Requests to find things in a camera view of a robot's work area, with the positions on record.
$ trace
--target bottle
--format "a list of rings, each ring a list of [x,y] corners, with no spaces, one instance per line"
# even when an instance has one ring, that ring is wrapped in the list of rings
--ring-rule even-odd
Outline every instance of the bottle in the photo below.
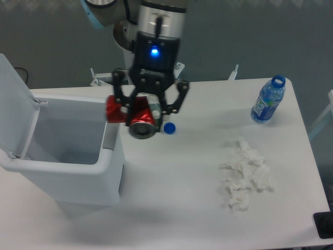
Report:
[[[154,118],[155,124],[162,124],[162,108],[161,104],[158,100],[158,97],[156,95],[148,94],[147,101],[149,105],[149,109],[151,111],[152,117]]]
[[[257,102],[252,108],[251,116],[258,123],[265,123],[270,120],[274,111],[285,93],[286,79],[276,75],[262,87]]]

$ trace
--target white plastic container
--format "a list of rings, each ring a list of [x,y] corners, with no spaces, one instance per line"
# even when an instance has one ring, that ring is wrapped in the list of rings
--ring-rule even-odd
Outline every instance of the white plastic container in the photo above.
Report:
[[[34,96],[0,54],[0,165],[60,202],[119,202],[124,153],[105,100]]]

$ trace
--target white table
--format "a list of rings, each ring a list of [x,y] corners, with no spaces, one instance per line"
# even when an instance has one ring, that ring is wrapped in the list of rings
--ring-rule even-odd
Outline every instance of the white table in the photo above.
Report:
[[[58,204],[0,168],[1,249],[267,249],[326,245],[312,215],[329,211],[290,81],[272,120],[250,118],[267,79],[192,83],[172,115],[177,132],[148,140],[122,126],[126,166],[114,207]],[[34,90],[106,97],[111,87]],[[241,134],[271,168],[275,192],[252,192],[247,211],[227,205],[223,163]]]

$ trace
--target white tissue paper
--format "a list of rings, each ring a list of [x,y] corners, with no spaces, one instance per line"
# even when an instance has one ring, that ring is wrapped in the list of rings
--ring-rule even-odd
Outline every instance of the white tissue paper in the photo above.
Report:
[[[241,158],[234,158],[222,164],[221,168],[228,168],[241,173],[242,178],[228,178],[226,186],[230,189],[229,205],[233,211],[244,211],[249,206],[249,190],[254,187],[258,192],[273,191],[273,180],[270,168],[264,164],[265,158],[258,150],[250,148],[245,139],[239,137]]]

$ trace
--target black object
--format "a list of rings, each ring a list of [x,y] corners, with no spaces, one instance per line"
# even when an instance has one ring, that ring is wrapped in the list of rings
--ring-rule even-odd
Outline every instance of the black object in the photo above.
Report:
[[[186,13],[186,1],[179,0],[164,0],[164,1],[154,1],[154,0],[143,0],[142,5],[153,8],[160,9],[176,13]]]
[[[86,2],[86,4],[88,4],[88,5],[90,5],[94,8],[103,9],[103,8],[107,8],[107,7],[110,7],[110,6],[114,5],[117,2],[117,0],[114,0],[113,2],[111,2],[109,4],[102,4],[102,5],[92,4],[91,2],[89,2],[87,0],[85,0],[85,2]]]
[[[155,34],[142,31],[137,33],[134,61],[129,70],[129,76],[135,86],[130,96],[125,96],[121,90],[125,72],[116,69],[112,73],[112,85],[116,103],[127,108],[126,126],[130,126],[133,107],[138,93],[156,95],[161,105],[161,119],[155,124],[156,132],[161,129],[163,116],[178,113],[189,89],[188,81],[175,81],[173,70],[176,63],[180,39],[176,37],[160,36],[163,17],[156,18]],[[173,104],[167,104],[165,91],[175,84],[179,92]]]
[[[332,246],[333,246],[333,244],[324,246],[321,250],[329,250]]]
[[[14,67],[14,69],[16,70],[23,70],[25,72],[25,84],[28,86],[28,78],[29,78],[29,73],[26,69],[22,68],[22,67]]]
[[[131,20],[131,10],[128,1],[127,0],[123,1],[124,1],[127,21],[130,22],[131,24],[137,25],[137,22]]]
[[[320,238],[333,238],[333,212],[317,212],[313,219]]]

